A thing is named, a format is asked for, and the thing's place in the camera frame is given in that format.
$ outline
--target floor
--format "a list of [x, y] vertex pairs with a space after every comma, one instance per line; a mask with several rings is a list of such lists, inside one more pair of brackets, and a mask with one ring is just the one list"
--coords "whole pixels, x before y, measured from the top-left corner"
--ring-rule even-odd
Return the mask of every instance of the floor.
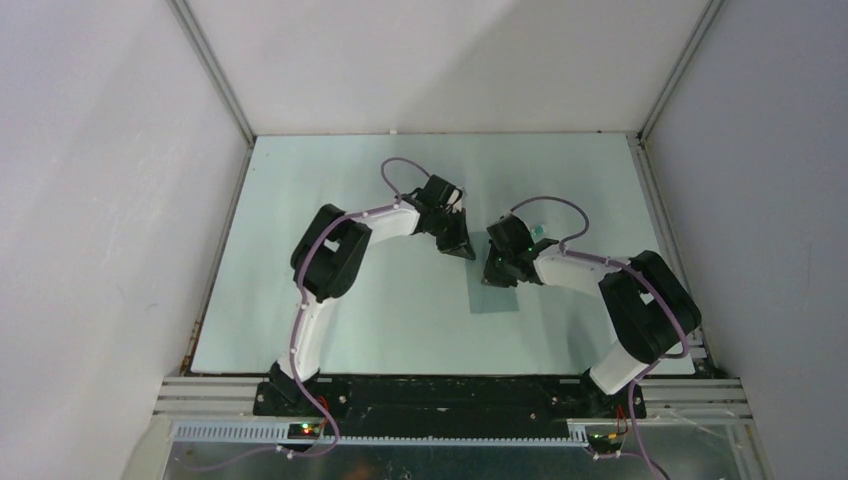
[[[370, 248], [335, 310], [325, 373], [580, 374], [615, 341], [602, 302], [576, 291], [482, 287], [486, 225], [535, 195], [581, 205], [591, 228], [575, 248], [613, 256], [658, 250], [624, 134], [457, 134], [260, 137], [192, 363], [196, 373], [265, 372], [288, 344], [298, 294], [289, 257], [318, 208], [392, 201], [380, 162], [413, 159], [467, 191], [477, 262], [438, 253], [427, 235]], [[424, 185], [393, 164], [402, 191]], [[556, 203], [519, 212], [542, 236], [582, 226]], [[656, 373], [693, 373], [689, 359]]]

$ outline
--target white wall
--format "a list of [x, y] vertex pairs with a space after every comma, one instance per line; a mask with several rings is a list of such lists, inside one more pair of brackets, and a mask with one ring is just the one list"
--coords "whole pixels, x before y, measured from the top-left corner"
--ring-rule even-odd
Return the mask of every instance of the white wall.
[[848, 478], [848, 2], [728, 2], [651, 139], [779, 479]]
[[0, 477], [118, 478], [244, 142], [165, 1], [3, 1]]
[[706, 0], [194, 0], [262, 134], [637, 130]]

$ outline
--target white arm segment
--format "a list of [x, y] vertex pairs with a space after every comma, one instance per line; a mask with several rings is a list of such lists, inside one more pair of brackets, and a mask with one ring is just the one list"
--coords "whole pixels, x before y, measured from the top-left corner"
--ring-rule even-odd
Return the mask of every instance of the white arm segment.
[[[615, 271], [597, 263], [564, 256], [559, 245], [546, 248], [533, 262], [539, 279], [545, 285], [571, 288], [602, 298], [598, 282], [604, 275]], [[633, 358], [619, 342], [589, 369], [589, 376], [607, 395], [617, 393], [648, 366]]]
[[[415, 227], [418, 226], [418, 218], [420, 214], [412, 205], [401, 202], [398, 208], [389, 210], [383, 213], [360, 217], [356, 221], [364, 223], [371, 229], [371, 238], [368, 241], [368, 246], [382, 242], [393, 237], [402, 237], [412, 235]], [[307, 307], [303, 311], [304, 318], [300, 324], [300, 331], [295, 342], [294, 361], [297, 365], [297, 373], [303, 381], [312, 378], [318, 373], [318, 368], [321, 360], [321, 350], [324, 347], [324, 337], [327, 333], [327, 327], [330, 325], [330, 317], [333, 313], [333, 306], [339, 300], [337, 298], [327, 298], [323, 302], [315, 301], [315, 296], [310, 291], [306, 291]], [[292, 377], [291, 364], [289, 362], [289, 352], [280, 356], [277, 360], [280, 369], [286, 375]]]

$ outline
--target white table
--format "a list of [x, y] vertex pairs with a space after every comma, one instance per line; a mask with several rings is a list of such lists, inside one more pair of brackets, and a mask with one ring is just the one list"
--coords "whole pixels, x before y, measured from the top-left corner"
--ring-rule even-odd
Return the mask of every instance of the white table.
[[[464, 187], [470, 232], [527, 197], [558, 195], [581, 205], [592, 221], [575, 248], [614, 256], [658, 251], [624, 134], [260, 137], [192, 371], [268, 370], [287, 348], [299, 299], [289, 266], [297, 241], [325, 203], [347, 211], [390, 203], [379, 173], [390, 156], [413, 159]], [[401, 163], [388, 173], [406, 192], [426, 181]], [[546, 236], [555, 238], [582, 225], [556, 203], [527, 206], [519, 216], [530, 226], [544, 223]], [[479, 249], [478, 262], [486, 254]], [[580, 374], [614, 342], [602, 302], [562, 288], [520, 285], [502, 293], [516, 296], [517, 310], [472, 313], [474, 268], [438, 253], [424, 234], [369, 248], [336, 307], [322, 372]], [[666, 360], [656, 370], [693, 372], [690, 359]]]

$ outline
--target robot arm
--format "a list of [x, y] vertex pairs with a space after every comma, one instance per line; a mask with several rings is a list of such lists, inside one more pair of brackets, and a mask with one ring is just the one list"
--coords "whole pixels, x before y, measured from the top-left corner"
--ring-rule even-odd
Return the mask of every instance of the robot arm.
[[[307, 381], [318, 373], [335, 302], [353, 285], [369, 246], [423, 232], [436, 237], [436, 245], [442, 253], [471, 260], [476, 258], [468, 237], [462, 196], [459, 188], [432, 175], [424, 188], [402, 195], [392, 208], [344, 220], [329, 232], [309, 262], [303, 280], [307, 300], [300, 307], [303, 310], [301, 326], [294, 341], [294, 363], [299, 378]], [[344, 211], [329, 204], [315, 215], [292, 254], [295, 281], [308, 252], [324, 230], [344, 215]], [[290, 353], [286, 351], [280, 356], [270, 376], [272, 380], [277, 379], [274, 383], [281, 393], [288, 393], [287, 398], [294, 399], [297, 391], [290, 388], [291, 385], [286, 386], [293, 378]]]
[[[518, 282], [561, 286], [604, 301], [618, 341], [583, 374], [583, 381], [603, 394], [618, 393], [679, 342], [656, 300], [645, 303], [642, 295], [648, 292], [642, 284], [610, 261], [598, 262], [593, 255], [563, 252], [556, 240], [534, 243], [524, 222], [511, 214], [490, 225], [487, 231], [490, 250], [483, 283], [499, 287], [514, 287]], [[698, 307], [658, 254], [646, 250], [628, 261], [629, 267], [663, 297], [685, 334], [700, 325]]]

